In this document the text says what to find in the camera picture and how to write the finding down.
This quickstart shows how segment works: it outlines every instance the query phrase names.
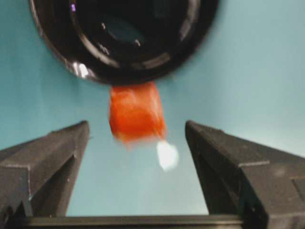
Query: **orange object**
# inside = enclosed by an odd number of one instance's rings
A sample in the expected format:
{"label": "orange object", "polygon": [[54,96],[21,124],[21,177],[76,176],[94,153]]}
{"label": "orange object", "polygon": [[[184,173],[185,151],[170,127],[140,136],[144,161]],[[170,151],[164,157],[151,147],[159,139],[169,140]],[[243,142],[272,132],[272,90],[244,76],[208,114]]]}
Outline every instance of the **orange object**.
{"label": "orange object", "polygon": [[113,87],[110,92],[110,127],[113,135],[128,143],[166,136],[166,124],[154,83]]}

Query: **black clamp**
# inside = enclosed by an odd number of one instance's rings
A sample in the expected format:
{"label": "black clamp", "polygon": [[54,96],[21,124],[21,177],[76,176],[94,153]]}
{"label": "black clamp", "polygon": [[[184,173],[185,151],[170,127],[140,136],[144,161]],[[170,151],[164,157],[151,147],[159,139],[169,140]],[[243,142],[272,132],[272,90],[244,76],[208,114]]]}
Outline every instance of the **black clamp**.
{"label": "black clamp", "polygon": [[88,137],[83,122],[0,151],[0,228],[305,229],[305,159],[194,122],[186,139],[210,215],[63,217]]}

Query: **orange cube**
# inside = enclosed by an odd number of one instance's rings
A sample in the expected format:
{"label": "orange cube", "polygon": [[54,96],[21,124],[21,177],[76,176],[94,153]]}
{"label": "orange cube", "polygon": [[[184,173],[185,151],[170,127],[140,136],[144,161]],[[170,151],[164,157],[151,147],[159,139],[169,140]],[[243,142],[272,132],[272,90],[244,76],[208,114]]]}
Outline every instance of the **orange cube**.
{"label": "orange cube", "polygon": [[166,136],[162,104],[154,83],[113,87],[110,92],[110,127],[124,143]]}

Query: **teal background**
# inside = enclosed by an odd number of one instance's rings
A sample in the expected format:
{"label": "teal background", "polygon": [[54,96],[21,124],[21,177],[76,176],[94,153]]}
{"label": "teal background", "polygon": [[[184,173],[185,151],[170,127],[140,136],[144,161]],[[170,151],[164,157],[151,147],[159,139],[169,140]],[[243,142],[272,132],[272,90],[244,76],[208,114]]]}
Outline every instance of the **teal background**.
{"label": "teal background", "polygon": [[27,0],[0,0],[0,148],[88,120],[68,214],[207,214],[184,138],[188,119],[305,156],[305,1],[224,0],[206,43],[157,82],[179,150],[126,150],[108,125],[109,87],[70,74],[40,39]]}

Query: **clamp jaw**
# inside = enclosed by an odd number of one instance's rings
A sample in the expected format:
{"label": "clamp jaw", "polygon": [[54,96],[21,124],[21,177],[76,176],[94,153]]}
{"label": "clamp jaw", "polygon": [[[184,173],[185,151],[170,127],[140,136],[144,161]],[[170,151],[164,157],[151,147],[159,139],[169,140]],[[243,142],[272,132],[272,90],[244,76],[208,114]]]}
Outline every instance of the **clamp jaw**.
{"label": "clamp jaw", "polygon": [[211,214],[238,213],[264,229],[305,228],[305,159],[221,130],[186,124]]}

